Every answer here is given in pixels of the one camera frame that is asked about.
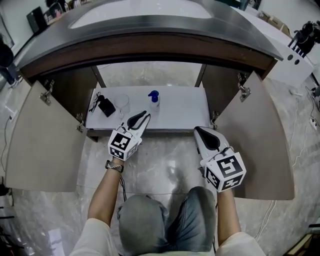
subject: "person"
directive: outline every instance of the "person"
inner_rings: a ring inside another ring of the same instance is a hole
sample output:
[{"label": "person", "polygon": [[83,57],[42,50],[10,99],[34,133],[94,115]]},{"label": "person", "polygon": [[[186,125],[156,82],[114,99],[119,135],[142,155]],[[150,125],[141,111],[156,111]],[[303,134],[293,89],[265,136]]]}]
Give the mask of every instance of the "person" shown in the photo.
[{"label": "person", "polygon": [[[111,161],[123,166],[118,158]],[[118,256],[110,224],[121,173],[108,168],[90,202],[87,221],[70,256]],[[241,232],[231,189],[217,194],[217,256],[264,256],[255,239]],[[213,246],[216,208],[213,193],[194,187],[168,225],[168,210],[146,195],[129,197],[117,210],[124,255],[208,255]]]}]

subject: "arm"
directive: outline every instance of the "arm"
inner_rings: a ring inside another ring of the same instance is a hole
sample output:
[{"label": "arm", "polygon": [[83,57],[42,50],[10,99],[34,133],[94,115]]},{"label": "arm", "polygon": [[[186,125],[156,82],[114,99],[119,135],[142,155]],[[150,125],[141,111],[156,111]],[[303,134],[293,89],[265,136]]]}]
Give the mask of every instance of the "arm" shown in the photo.
[{"label": "arm", "polygon": [[[124,161],[114,157],[112,163],[123,165]],[[98,219],[110,227],[115,210],[120,177],[120,172],[107,169],[91,199],[88,219]]]},{"label": "arm", "polygon": [[233,234],[241,232],[234,194],[231,189],[217,194],[219,246]]}]

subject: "cabinet door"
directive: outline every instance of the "cabinet door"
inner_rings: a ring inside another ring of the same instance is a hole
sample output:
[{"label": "cabinet door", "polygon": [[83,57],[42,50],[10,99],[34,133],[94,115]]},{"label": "cabinet door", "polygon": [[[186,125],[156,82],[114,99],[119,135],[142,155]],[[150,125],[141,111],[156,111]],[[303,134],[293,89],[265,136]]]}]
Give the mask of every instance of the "cabinet door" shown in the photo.
[{"label": "cabinet door", "polygon": [[217,131],[239,152],[246,176],[235,195],[260,200],[295,197],[288,143],[279,114],[260,77],[253,72],[241,102],[239,91],[215,121]]},{"label": "cabinet door", "polygon": [[14,127],[6,165],[8,188],[72,192],[87,131],[54,97],[40,99],[47,90],[36,81]]}]

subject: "wrist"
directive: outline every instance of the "wrist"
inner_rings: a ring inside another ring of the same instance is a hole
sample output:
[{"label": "wrist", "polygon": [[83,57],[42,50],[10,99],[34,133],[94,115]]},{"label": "wrist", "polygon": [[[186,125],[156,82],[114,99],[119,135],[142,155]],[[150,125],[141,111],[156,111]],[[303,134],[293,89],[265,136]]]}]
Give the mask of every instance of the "wrist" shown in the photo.
[{"label": "wrist", "polygon": [[125,161],[119,159],[119,158],[116,158],[114,157],[111,161],[111,163],[115,164],[115,165],[121,165],[123,166],[125,164]]}]

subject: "blue jeans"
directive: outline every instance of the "blue jeans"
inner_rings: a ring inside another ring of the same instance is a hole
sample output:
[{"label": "blue jeans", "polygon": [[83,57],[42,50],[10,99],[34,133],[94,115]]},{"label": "blue jeans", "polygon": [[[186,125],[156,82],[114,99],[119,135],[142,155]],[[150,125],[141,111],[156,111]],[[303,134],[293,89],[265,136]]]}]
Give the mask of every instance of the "blue jeans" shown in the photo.
[{"label": "blue jeans", "polygon": [[118,209],[123,248],[131,256],[171,251],[209,252],[212,247],[216,209],[212,192],[192,188],[183,200],[178,216],[167,225],[169,212],[157,200],[145,195],[130,197]]}]

